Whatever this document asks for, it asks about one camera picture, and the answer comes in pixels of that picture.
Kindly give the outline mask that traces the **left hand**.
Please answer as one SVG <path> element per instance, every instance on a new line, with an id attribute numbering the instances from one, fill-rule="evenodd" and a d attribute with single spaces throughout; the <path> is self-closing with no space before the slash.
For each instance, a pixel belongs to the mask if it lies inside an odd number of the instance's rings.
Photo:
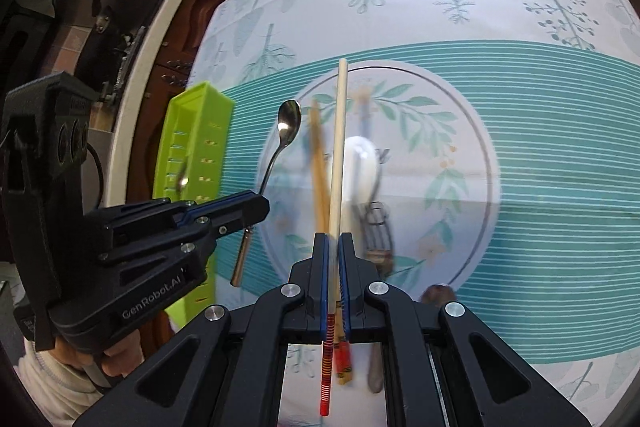
<path id="1" fill-rule="evenodd" d="M 140 332 L 134 331 L 106 349 L 100 362 L 103 372 L 110 377 L 126 377 L 133 372 L 144 361 L 140 341 Z M 55 338 L 55 346 L 49 353 L 56 361 L 74 369 L 83 369 L 94 362 L 92 355 L 77 351 L 62 337 Z"/>

